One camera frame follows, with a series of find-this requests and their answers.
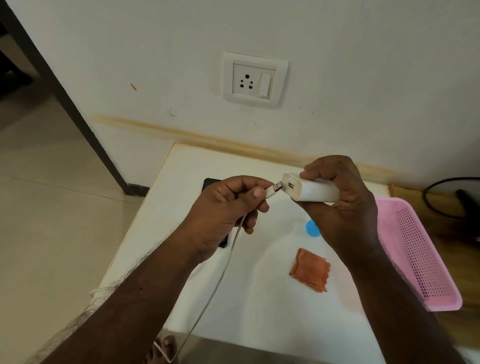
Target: white table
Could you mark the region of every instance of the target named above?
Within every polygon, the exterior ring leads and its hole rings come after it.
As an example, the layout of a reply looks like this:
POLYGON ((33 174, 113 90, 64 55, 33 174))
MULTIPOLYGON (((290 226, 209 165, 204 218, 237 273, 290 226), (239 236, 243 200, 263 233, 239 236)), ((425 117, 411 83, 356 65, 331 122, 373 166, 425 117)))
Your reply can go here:
MULTIPOLYGON (((200 194, 205 178, 248 174, 277 182, 299 168, 175 144, 125 236, 101 287, 121 279, 166 238, 200 194)), ((387 187, 367 183, 377 197, 387 187)), ((346 267, 322 238, 304 230, 307 214, 279 192, 268 200, 255 233, 240 233, 230 266, 195 335, 330 363, 383 363, 346 267), (328 292, 288 275, 302 247, 331 264, 328 292)), ((230 245, 195 269, 166 327, 188 332, 225 265, 230 245)), ((105 294, 99 291, 95 298, 105 294)))

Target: charger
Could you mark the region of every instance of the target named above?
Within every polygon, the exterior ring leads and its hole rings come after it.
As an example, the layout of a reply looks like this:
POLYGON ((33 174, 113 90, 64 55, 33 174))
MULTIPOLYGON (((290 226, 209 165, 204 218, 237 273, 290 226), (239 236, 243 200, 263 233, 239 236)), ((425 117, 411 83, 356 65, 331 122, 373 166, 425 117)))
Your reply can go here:
POLYGON ((282 191, 295 201, 337 202, 340 199, 340 191, 330 180, 309 181, 295 173, 284 173, 281 182, 282 191))

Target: white switch plate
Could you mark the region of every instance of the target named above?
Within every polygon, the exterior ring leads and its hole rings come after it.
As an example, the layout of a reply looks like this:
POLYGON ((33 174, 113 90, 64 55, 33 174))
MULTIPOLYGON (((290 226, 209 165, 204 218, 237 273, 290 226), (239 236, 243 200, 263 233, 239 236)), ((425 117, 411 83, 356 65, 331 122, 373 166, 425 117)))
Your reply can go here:
POLYGON ((288 61, 223 52, 223 97, 248 105, 277 106, 287 70, 288 61), (262 73, 272 75, 266 97, 258 94, 262 73))

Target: person's left hand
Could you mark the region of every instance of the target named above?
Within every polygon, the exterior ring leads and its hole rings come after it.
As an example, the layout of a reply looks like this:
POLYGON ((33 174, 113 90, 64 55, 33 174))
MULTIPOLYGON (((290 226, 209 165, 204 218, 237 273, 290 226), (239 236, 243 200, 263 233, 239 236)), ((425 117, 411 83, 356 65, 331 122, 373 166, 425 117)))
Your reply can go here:
POLYGON ((243 215, 243 228, 253 233, 258 211, 267 212, 265 190, 272 182, 252 176, 236 176, 207 186, 179 229, 187 233, 202 261, 210 258, 243 215))

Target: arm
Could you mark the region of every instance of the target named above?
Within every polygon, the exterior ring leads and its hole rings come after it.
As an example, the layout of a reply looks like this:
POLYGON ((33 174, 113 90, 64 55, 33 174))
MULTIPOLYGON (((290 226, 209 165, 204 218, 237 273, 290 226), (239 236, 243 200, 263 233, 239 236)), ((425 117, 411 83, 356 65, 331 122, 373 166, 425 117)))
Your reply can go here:
POLYGON ((192 270, 243 215, 243 228, 253 232, 271 185, 239 176, 205 188, 180 226, 43 363, 143 362, 192 270))
POLYGON ((332 180, 340 201, 298 202, 352 274, 363 310, 385 361, 464 363, 433 314, 397 273, 377 235, 375 199, 348 157, 328 156, 305 166, 302 178, 332 180))

